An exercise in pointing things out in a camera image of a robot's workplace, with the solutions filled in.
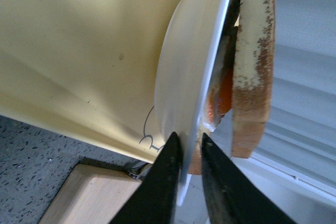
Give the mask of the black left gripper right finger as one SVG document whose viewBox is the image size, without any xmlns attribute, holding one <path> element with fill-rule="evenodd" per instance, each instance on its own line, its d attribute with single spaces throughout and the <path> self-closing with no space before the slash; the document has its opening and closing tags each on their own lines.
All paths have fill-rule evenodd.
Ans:
<svg viewBox="0 0 336 224">
<path fill-rule="evenodd" d="M 205 133 L 202 182 L 210 223 L 295 223 Z"/>
</svg>

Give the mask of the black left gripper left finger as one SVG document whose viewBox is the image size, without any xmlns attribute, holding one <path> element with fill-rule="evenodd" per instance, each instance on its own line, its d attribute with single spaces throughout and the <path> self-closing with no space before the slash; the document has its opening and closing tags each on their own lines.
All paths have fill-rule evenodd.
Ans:
<svg viewBox="0 0 336 224">
<path fill-rule="evenodd" d="M 173 223 L 181 165 L 180 138 L 173 132 L 144 181 L 110 223 Z"/>
</svg>

